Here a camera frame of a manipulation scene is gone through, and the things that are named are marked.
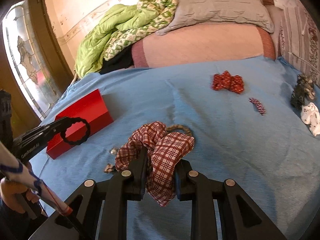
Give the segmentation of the gloved orange hand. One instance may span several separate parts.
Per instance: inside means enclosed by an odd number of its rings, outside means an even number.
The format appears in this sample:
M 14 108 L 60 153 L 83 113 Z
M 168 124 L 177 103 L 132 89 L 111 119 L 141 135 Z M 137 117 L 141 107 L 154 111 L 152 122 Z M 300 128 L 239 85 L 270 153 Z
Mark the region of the gloved orange hand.
M 39 198 L 37 195 L 33 194 L 29 188 L 25 185 L 10 181 L 7 178 L 1 179 L 1 198 L 10 209 L 16 211 L 17 213 L 25 213 L 25 209 L 21 203 L 16 198 L 17 194 L 26 193 L 26 198 L 32 203 L 38 203 Z

